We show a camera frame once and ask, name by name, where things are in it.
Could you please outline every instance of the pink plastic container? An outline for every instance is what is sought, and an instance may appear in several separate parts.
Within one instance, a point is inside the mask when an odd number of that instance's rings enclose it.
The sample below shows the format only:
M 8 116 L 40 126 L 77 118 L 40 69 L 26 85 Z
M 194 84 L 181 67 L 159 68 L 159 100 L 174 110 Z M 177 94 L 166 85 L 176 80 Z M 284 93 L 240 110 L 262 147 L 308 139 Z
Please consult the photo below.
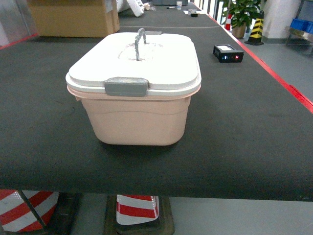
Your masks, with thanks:
M 140 29 L 107 36 L 70 68 L 66 80 L 102 142 L 170 145 L 184 133 L 201 73 L 190 38 L 146 36 Z

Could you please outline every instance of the cardboard box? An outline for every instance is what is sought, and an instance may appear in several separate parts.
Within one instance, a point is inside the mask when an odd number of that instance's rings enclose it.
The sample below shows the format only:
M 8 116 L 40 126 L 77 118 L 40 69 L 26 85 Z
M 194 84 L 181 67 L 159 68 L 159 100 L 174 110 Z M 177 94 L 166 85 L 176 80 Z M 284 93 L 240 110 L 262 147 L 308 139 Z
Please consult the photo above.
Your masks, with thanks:
M 116 0 L 27 0 L 40 36 L 103 38 L 119 30 Z

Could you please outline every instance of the gray handle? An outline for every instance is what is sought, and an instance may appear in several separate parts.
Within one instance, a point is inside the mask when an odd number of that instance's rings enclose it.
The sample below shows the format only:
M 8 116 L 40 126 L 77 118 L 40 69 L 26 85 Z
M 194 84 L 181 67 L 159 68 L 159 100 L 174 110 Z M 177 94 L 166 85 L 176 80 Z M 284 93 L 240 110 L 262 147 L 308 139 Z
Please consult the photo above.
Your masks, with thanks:
M 147 40 L 146 40 L 146 31 L 144 28 L 140 28 L 137 32 L 137 35 L 135 37 L 135 51 L 136 51 L 136 61 L 139 61 L 139 40 L 143 35 L 143 43 L 147 44 Z
M 147 94 L 148 81 L 144 78 L 113 77 L 104 82 L 104 88 L 108 95 L 143 97 Z

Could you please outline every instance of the black table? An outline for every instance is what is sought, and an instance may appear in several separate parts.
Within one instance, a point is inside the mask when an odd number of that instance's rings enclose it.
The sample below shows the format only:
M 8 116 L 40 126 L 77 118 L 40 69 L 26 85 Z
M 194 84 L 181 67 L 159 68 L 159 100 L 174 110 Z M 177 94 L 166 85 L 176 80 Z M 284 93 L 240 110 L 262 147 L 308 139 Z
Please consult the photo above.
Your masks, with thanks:
M 214 44 L 240 46 L 218 24 L 165 6 L 120 24 L 194 42 L 202 87 L 182 139 L 100 142 L 65 75 L 101 39 L 34 37 L 0 50 L 0 188 L 313 201 L 312 113 L 247 53 L 219 63 Z

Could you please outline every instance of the white lid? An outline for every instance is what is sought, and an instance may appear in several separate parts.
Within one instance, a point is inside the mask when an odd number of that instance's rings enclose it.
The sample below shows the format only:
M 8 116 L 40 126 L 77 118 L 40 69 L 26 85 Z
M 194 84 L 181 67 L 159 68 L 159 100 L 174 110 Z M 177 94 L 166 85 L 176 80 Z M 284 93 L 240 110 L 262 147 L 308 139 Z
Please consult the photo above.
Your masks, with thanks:
M 85 92 L 105 92 L 110 78 L 144 78 L 148 94 L 177 95 L 192 92 L 201 84 L 194 44 L 177 34 L 147 35 L 139 41 L 140 61 L 136 61 L 134 39 L 137 33 L 107 36 L 68 72 L 67 84 Z

